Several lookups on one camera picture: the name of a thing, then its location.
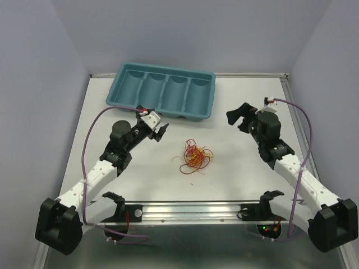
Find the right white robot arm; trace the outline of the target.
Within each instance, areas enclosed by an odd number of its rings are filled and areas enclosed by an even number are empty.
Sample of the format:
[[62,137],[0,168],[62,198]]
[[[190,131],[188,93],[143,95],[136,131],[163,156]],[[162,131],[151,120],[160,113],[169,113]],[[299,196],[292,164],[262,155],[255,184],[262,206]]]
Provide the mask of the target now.
[[294,197],[281,191],[266,191],[258,203],[242,205],[243,221],[273,220],[281,217],[304,231],[321,252],[328,252],[358,238],[358,209],[322,185],[280,137],[281,123],[276,115],[277,99],[268,99],[261,109],[248,103],[226,113],[228,124],[239,119],[241,132],[250,134],[261,159],[294,188]]

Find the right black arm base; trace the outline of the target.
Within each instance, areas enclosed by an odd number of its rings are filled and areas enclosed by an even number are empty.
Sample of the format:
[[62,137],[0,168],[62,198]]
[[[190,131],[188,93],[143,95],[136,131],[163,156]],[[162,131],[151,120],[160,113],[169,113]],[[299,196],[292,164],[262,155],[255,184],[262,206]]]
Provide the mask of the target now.
[[237,217],[242,221],[269,221],[268,224],[257,224],[257,232],[262,239],[277,240],[282,231],[282,218],[272,213],[269,202],[283,195],[284,193],[280,191],[266,191],[259,202],[241,204]]

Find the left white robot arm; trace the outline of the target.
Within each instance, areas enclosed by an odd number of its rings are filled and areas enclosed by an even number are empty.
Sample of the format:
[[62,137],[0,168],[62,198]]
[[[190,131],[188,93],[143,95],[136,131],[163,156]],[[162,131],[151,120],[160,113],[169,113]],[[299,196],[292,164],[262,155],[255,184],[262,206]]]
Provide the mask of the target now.
[[47,198],[40,206],[35,239],[58,252],[71,254],[91,228],[108,233],[114,244],[136,244],[148,240],[146,235],[130,234],[130,214],[125,199],[113,192],[102,194],[101,202],[92,200],[104,187],[118,178],[132,160],[131,151],[144,139],[159,142],[167,124],[153,108],[138,105],[133,109],[134,126],[126,120],[115,122],[104,152],[90,171],[81,155],[82,179],[56,199]]

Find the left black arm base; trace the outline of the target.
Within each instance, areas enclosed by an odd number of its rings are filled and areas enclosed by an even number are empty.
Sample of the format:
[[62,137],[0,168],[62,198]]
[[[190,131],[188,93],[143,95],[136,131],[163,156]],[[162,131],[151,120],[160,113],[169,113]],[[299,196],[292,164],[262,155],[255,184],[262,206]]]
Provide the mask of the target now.
[[112,243],[135,242],[125,240],[130,224],[142,222],[143,205],[126,204],[126,200],[113,192],[105,192],[99,199],[91,204],[86,211],[89,221],[97,225],[104,226],[104,235]]

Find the teal compartment tray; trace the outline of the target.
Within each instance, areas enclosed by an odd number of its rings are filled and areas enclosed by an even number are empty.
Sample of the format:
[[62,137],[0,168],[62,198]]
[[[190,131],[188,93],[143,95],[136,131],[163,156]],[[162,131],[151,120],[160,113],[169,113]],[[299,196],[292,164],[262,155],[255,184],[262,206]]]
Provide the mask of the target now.
[[212,72],[127,62],[117,72],[106,104],[141,105],[169,118],[202,121],[211,116],[215,79]]

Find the aluminium mounting rail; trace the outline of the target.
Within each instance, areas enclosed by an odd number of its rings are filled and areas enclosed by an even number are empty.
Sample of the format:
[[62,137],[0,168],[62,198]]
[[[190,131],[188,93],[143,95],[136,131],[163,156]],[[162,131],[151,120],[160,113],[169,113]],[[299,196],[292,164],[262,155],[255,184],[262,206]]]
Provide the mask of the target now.
[[292,201],[278,196],[270,201],[274,216],[259,213],[259,202],[126,202],[123,213],[109,198],[102,198],[86,209],[86,220],[106,226],[125,226],[129,213],[131,226],[159,225],[242,225],[271,224],[289,220]]

